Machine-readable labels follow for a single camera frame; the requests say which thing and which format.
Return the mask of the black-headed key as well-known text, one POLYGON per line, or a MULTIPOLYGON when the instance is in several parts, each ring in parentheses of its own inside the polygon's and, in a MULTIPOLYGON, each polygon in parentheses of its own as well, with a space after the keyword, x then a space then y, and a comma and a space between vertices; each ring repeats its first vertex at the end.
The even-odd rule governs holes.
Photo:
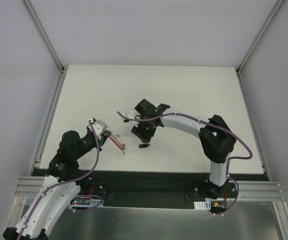
POLYGON ((150 145, 151 145, 151 144, 150 144, 149 142, 147 142, 147 143, 142 143, 142 144, 139 145, 139 148, 140 148, 140 149, 147 148, 147 147, 149 147, 150 145))

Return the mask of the red-handled metal key organizer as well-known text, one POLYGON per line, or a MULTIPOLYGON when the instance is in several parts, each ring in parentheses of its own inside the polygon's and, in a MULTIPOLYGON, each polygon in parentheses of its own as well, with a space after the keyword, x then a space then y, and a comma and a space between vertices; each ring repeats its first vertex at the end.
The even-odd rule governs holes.
POLYGON ((121 152, 122 150, 126 151, 126 144, 122 142, 122 139, 118 134, 111 135, 109 139, 118 147, 121 152))

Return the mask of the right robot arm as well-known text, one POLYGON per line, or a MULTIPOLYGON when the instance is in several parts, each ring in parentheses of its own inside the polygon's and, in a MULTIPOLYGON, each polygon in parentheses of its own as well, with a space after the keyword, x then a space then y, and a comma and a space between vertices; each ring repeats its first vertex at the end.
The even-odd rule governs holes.
POLYGON ((217 199, 226 192, 227 159, 234 149, 236 139, 221 130, 229 130, 229 127, 219 115, 205 118, 204 122, 201 122, 197 117, 176 111, 167 104, 154 106, 143 99, 134 110, 126 113, 126 117, 132 119, 134 125, 131 132, 142 141, 140 148, 150 145, 157 127, 173 128, 197 137, 201 141, 204 154, 211 161, 209 179, 197 187, 199 194, 217 199))

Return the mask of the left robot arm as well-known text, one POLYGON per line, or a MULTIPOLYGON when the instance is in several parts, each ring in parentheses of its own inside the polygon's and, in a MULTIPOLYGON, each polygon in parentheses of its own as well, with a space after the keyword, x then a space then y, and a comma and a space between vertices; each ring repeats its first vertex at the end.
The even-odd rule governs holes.
POLYGON ((74 130, 65 132, 33 203, 15 226, 5 229, 3 238, 48 239, 71 200, 77 195, 91 193, 90 172, 79 169, 78 160, 92 149, 100 152, 111 134, 96 124, 87 127, 84 137, 74 130))

